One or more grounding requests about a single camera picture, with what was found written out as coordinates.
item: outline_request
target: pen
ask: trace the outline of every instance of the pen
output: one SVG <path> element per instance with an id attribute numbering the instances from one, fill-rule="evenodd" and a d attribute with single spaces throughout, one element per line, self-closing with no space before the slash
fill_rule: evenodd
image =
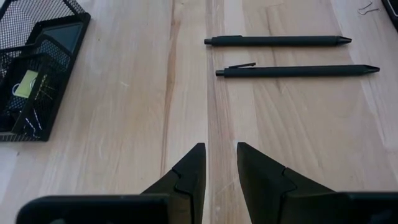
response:
<path id="1" fill-rule="evenodd" d="M 370 65 L 327 65 L 301 67 L 254 67 L 256 63 L 230 66 L 217 70 L 216 76 L 225 78 L 279 78 L 279 77 L 352 77 L 380 71 Z"/>
<path id="2" fill-rule="evenodd" d="M 350 38 L 340 36 L 243 37 L 241 35 L 231 35 L 205 39 L 205 44 L 215 47 L 334 47 L 351 43 L 351 41 Z"/>

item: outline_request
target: pen clip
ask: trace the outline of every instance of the pen clip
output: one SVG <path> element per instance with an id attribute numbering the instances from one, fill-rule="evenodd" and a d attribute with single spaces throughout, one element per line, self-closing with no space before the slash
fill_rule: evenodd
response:
<path id="1" fill-rule="evenodd" d="M 248 66 L 255 66 L 256 63 L 252 62 L 252 63 L 246 63 L 246 64 L 242 64 L 242 65 L 233 65 L 233 66 L 229 66 L 228 68 L 243 68 L 243 67 L 248 67 Z"/>

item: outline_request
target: sticky note pad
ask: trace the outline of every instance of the sticky note pad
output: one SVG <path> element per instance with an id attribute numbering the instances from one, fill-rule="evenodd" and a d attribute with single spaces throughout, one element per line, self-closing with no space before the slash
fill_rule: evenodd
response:
<path id="1" fill-rule="evenodd" d="M 26 71 L 24 78 L 22 79 L 21 83 L 19 84 L 17 90 L 15 91 L 14 95 L 29 98 L 29 95 L 32 91 L 30 87 L 31 83 L 34 83 L 34 79 L 37 77 L 37 72 L 32 70 Z"/>

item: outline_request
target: wooden desk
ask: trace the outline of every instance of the wooden desk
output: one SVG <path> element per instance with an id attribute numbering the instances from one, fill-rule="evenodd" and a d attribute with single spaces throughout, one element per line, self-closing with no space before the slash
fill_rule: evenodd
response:
<path id="1" fill-rule="evenodd" d="M 204 223 L 250 223 L 246 141 L 334 190 L 398 190 L 398 33 L 366 0 L 81 0 L 92 16 L 50 141 L 0 144 L 0 217 L 51 194 L 139 194 L 205 142 Z M 216 35 L 344 35 L 338 48 L 212 49 Z M 356 78 L 225 80 L 215 70 L 368 63 Z"/>

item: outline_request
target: mesh desk organizer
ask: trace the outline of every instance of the mesh desk organizer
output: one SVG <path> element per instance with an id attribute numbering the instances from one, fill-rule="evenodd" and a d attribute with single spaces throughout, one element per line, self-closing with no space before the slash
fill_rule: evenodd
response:
<path id="1" fill-rule="evenodd" d="M 0 141 L 48 141 L 91 16 L 75 0 L 0 8 Z M 36 74 L 25 97 L 16 89 Z"/>

